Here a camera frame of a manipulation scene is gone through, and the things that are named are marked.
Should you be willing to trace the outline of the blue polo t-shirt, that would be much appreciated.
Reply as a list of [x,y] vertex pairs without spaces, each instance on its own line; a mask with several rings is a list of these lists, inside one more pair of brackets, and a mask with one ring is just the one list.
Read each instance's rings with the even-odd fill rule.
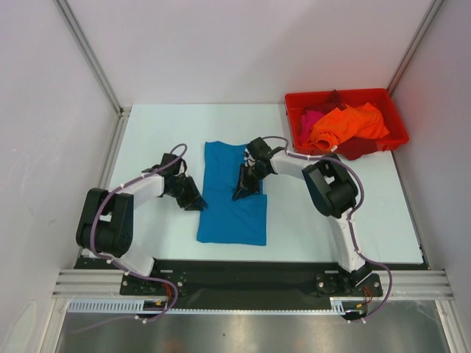
[[205,144],[202,198],[197,240],[201,243],[266,245],[267,196],[255,194],[233,200],[245,146],[221,141]]

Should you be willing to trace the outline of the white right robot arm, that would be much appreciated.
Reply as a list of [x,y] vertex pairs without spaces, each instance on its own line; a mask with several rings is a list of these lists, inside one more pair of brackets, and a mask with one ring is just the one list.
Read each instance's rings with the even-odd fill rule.
[[269,175],[287,175],[304,180],[316,210],[325,216],[332,229],[340,268],[339,285],[348,295],[356,295],[366,286],[371,265],[360,255],[355,237],[353,213],[357,201],[364,199],[354,173],[334,154],[311,156],[271,148],[264,138],[252,140],[244,151],[233,200],[261,193],[261,183]]

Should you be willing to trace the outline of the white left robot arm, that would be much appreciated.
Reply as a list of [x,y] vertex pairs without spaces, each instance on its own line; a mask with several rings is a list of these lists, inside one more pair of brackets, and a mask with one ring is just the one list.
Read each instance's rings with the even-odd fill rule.
[[80,247],[136,278],[136,285],[146,294],[157,293],[161,285],[173,293],[179,289],[178,284],[162,278],[157,260],[133,239],[134,212],[164,196],[172,197],[184,211],[208,208],[187,173],[182,154],[163,154],[160,163],[113,190],[90,189],[77,227],[76,242]]

